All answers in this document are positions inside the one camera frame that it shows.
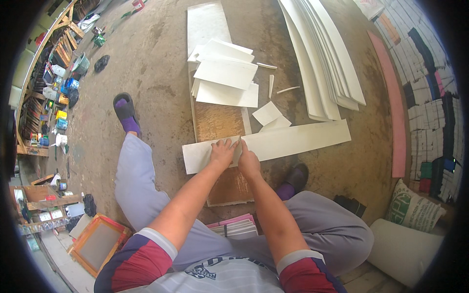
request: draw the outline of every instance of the hand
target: hand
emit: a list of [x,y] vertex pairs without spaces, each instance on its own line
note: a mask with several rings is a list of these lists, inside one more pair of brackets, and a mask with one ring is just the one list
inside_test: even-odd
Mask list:
[[242,153],[238,160],[238,168],[241,174],[247,179],[254,179],[261,176],[261,163],[256,154],[248,149],[246,142],[241,140]]
[[233,163],[233,153],[238,145],[239,141],[231,145],[230,138],[225,143],[223,143],[222,139],[217,141],[217,143],[212,143],[210,164],[219,168],[221,172],[225,171]]

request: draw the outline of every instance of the maroon sleeve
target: maroon sleeve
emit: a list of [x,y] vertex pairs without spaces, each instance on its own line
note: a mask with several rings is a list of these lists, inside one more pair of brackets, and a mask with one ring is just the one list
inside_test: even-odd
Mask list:
[[163,276],[173,261],[154,241],[135,234],[111,257],[94,284],[95,293],[114,293],[149,285]]
[[323,261],[314,257],[302,258],[284,268],[280,283],[286,293],[346,293],[342,284],[329,273]]

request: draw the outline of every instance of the stained floor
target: stained floor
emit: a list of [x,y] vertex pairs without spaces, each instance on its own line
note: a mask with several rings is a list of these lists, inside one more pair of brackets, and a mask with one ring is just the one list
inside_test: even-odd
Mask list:
[[[55,161],[51,150],[46,173],[58,168],[66,174],[68,159],[69,190],[93,194],[99,212],[125,225],[129,223],[114,198],[115,172],[124,132],[114,114],[112,100],[123,91],[132,95],[142,126],[142,140],[153,150],[155,186],[174,196],[191,178],[185,174],[181,146],[195,142],[186,63],[186,11],[187,7],[204,2],[207,0],[148,0],[142,11],[121,19],[124,13],[133,10],[131,1],[114,0],[96,23],[101,28],[106,26],[106,43],[101,48],[93,48],[89,32],[77,49],[86,53],[91,66],[103,55],[111,58],[101,73],[90,68],[80,80],[80,100],[69,111],[70,151],[64,155],[59,150]],[[275,74],[274,93],[302,85],[278,2],[221,2],[233,43],[253,49],[254,62],[278,66],[274,72],[259,68],[256,73],[259,105],[268,101],[269,74]],[[322,2],[344,39],[367,106],[360,106],[359,112],[340,108],[341,117],[348,121],[351,142],[262,162],[261,166],[267,182],[275,188],[289,166],[298,159],[304,161],[310,168],[306,190],[331,199],[335,195],[356,198],[367,206],[363,219],[370,225],[384,216],[396,183],[391,178],[389,100],[366,30],[380,34],[352,1]],[[302,89],[274,94],[272,101],[293,126],[314,122],[307,117]],[[253,132],[259,131],[261,125],[252,117],[250,122]],[[205,207],[199,219],[208,224],[254,211],[253,203]]]

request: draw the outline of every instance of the gray pants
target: gray pants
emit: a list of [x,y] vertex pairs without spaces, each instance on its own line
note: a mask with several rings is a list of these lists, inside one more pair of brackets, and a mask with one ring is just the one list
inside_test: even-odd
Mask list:
[[[128,134],[117,165],[115,196],[136,231],[147,226],[168,204],[164,191],[155,189],[151,148]],[[346,273],[368,257],[373,234],[356,215],[328,198],[302,191],[286,202],[312,250],[323,254],[326,266],[335,275]],[[275,271],[264,236],[231,240],[212,232],[196,220],[186,242],[174,260],[175,270],[214,256],[252,257]]]

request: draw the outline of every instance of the shirt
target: shirt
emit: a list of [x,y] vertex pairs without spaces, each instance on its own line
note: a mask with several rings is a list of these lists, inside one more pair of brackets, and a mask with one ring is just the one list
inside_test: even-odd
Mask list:
[[252,258],[236,256],[212,257],[167,273],[176,256],[166,237],[144,228],[103,267],[94,292],[346,292],[314,250],[284,256],[277,264],[278,274]]

